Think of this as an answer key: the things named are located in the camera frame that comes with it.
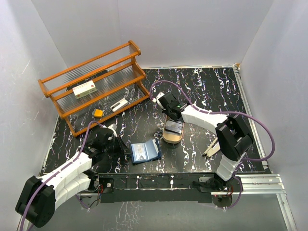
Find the stack of credit cards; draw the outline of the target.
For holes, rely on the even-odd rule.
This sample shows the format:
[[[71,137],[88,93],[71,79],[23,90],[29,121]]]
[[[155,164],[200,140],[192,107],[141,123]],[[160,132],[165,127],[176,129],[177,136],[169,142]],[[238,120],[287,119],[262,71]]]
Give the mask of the stack of credit cards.
[[[179,127],[179,128],[166,128],[165,129],[167,131],[170,131],[170,132],[174,132],[174,133],[177,133],[177,134],[181,134],[182,133],[182,130],[183,130],[183,126],[182,127]]]

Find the blue leather card holder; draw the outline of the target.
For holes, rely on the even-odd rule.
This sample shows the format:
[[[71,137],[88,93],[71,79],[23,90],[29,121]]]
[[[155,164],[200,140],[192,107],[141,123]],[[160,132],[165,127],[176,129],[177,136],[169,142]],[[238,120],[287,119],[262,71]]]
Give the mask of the blue leather card holder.
[[[131,144],[130,147],[132,150],[131,159],[134,165],[158,160],[162,156],[157,138],[150,139],[144,143]]]

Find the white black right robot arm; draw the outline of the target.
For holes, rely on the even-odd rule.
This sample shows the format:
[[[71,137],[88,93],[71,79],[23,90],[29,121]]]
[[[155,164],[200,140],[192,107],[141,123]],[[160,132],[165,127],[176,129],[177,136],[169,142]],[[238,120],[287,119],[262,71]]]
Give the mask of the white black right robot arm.
[[[220,164],[205,186],[225,191],[231,187],[235,170],[247,151],[253,146],[254,138],[240,115],[215,114],[194,104],[179,102],[172,93],[160,92],[152,101],[162,112],[175,122],[194,124],[215,134],[218,152],[222,154]]]

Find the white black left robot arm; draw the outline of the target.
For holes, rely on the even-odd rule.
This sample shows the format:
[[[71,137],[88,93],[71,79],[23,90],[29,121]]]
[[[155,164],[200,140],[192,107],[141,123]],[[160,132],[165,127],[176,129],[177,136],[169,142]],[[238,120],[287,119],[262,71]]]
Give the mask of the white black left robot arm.
[[[30,177],[23,187],[15,210],[21,215],[20,230],[28,220],[40,228],[49,222],[55,210],[82,191],[99,188],[99,174],[94,166],[110,162],[114,156],[130,155],[112,126],[101,128],[91,140],[84,140],[80,150],[67,162],[44,176]]]

